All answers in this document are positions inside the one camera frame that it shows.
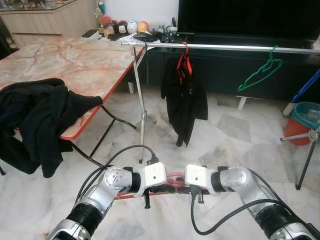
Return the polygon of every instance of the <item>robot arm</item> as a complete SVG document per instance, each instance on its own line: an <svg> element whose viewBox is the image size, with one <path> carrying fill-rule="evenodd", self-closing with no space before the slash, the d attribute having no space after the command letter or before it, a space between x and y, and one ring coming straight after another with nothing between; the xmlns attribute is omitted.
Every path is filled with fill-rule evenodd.
<svg viewBox="0 0 320 240"><path fill-rule="evenodd" d="M90 240L117 193L133 193L139 197L148 188L163 185L166 181L166 168L161 162L148 165L136 173L116 166L109 167L97 185L76 202L71 213L57 225L47 240ZM221 192L236 192L244 204L277 199L268 188L259 184L249 169L240 165L219 167L218 172L188 165L185 183L190 190L196 186L199 193L200 187L212 196L218 196ZM283 204L263 202L250 206L248 210L269 240L320 240L320 233L310 223L305 224Z"/></svg>
<svg viewBox="0 0 320 240"><path fill-rule="evenodd" d="M71 213L48 236L48 240L90 240L104 219L119 192L142 196L145 189L167 181L166 168L158 162L131 172L117 166L109 167L97 185L76 202Z"/></svg>
<svg viewBox="0 0 320 240"><path fill-rule="evenodd" d="M185 182L205 188L213 196L221 192L236 192L244 204L256 200L277 200L256 176L243 166L221 167L218 172L205 167L188 165ZM319 232L309 223L305 224L296 215L276 203L264 202L248 208L253 219L270 240L317 240Z"/></svg>

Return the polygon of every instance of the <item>black cable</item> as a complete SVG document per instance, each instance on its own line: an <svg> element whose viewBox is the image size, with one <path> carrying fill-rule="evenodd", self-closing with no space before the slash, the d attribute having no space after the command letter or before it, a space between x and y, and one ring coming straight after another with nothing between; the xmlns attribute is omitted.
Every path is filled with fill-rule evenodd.
<svg viewBox="0 0 320 240"><path fill-rule="evenodd" d="M294 211L281 199L281 197L279 197L279 195L276 193L276 191L269 185L269 183L263 179L262 176L260 176L258 173L256 173L255 171L248 169L253 175L255 175L258 179L261 180L261 182L264 183L264 185L266 185L266 187L272 192L272 194L276 197L276 199L281 202L284 207L286 208L286 210L293 216L298 217Z"/></svg>
<svg viewBox="0 0 320 240"><path fill-rule="evenodd" d="M260 199L260 200L256 200L256 201L252 201L252 202L249 202L239 208L237 208L236 210L230 212L229 214L227 214L226 216L224 216L220 221L218 221L212 228L210 228L209 230L207 231L200 231L198 228L197 228L197 225L196 225L196 222L195 222L195 216L194 216L194 205L195 205L195 199L196 199L196 196L192 196L192 200L191 200L191 221L192 221L192 226L194 228L194 230L199 234L199 235L202 235L202 236L205 236L205 235L208 235L208 234L211 234L213 233L215 230L217 230L218 227L220 227L225 221L227 221L228 219L232 218L234 215L240 213L241 211L245 210L245 209L248 209L254 205L257 205L257 204L263 204L263 203L273 203L273 204L278 204L278 205L281 205L283 207L285 207L286 205L283 204L283 202L279 201L279 200L273 200L273 199Z"/></svg>
<svg viewBox="0 0 320 240"><path fill-rule="evenodd" d="M85 181L83 182L83 184L82 184L82 186L81 186L81 188L80 188L80 190L79 190L79 192L78 192L78 194L77 194L77 196L76 196L75 202L77 202L81 197L83 197L83 195L88 191L88 189L92 186L92 184L93 184L93 183L97 180L97 178L101 175L101 173L102 173L103 171L105 171L105 170L109 167L110 163L111 163L118 155L120 155L120 154L123 153L124 151L127 151L127 150L129 150L129 149L133 149L133 148L145 148L145 149L148 149L149 152L151 153L151 156L152 156L152 157L155 157L155 156L156 156L156 154L154 153L154 151L153 151L150 147L148 147L148 146L146 146L146 145L137 144L137 145L127 146L127 147L121 149L121 150L118 151L116 154L114 154L114 155L110 158L110 160L109 160L104 166L101 166L101 167L97 168L96 170L94 170L94 171L85 179ZM96 176L92 179L92 181L91 181L91 182L86 186L86 188L85 188L85 185L87 184L87 182L88 182L95 174L96 174Z"/></svg>

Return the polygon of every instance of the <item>black cloth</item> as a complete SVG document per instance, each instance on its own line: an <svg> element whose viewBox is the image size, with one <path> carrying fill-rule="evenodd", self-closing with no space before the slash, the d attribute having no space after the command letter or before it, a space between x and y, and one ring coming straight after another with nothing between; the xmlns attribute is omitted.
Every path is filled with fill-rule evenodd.
<svg viewBox="0 0 320 240"><path fill-rule="evenodd" d="M199 73L193 71L189 75L185 72L181 85L178 61L177 58L170 58L166 63L161 97L166 98L169 122L178 134L176 145L180 147L183 142L188 145L195 119L208 120L208 102L206 91L197 75Z"/></svg>
<svg viewBox="0 0 320 240"><path fill-rule="evenodd" d="M32 174L41 165L50 178L63 161L61 152L72 151L61 134L89 109L102 104L99 96L69 91L58 78L18 82L0 91L0 159ZM19 127L22 142L14 135Z"/></svg>

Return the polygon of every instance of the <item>green hanger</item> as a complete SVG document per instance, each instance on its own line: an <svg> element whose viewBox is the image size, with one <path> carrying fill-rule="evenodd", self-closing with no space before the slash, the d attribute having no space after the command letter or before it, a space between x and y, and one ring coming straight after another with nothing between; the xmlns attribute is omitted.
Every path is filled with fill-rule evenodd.
<svg viewBox="0 0 320 240"><path fill-rule="evenodd" d="M275 71L277 71L279 68L281 68L282 64L284 63L284 61L282 59L274 59L273 56L272 56L272 53L273 51L275 50L275 48L278 48L278 46L275 46L269 53L269 60L266 62L265 65L263 65L262 67L259 68L258 71L254 72L250 77L248 77L245 81L244 81L244 84L241 84L239 87L238 87L238 92L241 92L247 88L250 88L260 82L262 82L263 80L265 80L266 78L270 77ZM272 66L274 64L277 64L277 67L275 69L273 69L267 76L265 76L264 78L254 82L254 83L251 83L249 85L247 85L247 82L250 81L254 76L258 75L260 72L261 73L264 73L268 70L270 70L272 68Z"/></svg>

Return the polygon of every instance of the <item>television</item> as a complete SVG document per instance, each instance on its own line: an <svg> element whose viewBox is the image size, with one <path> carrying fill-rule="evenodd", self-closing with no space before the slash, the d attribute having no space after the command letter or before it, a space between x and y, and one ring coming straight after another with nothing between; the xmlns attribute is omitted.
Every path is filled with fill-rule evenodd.
<svg viewBox="0 0 320 240"><path fill-rule="evenodd" d="M180 0L178 32L314 41L320 0Z"/></svg>

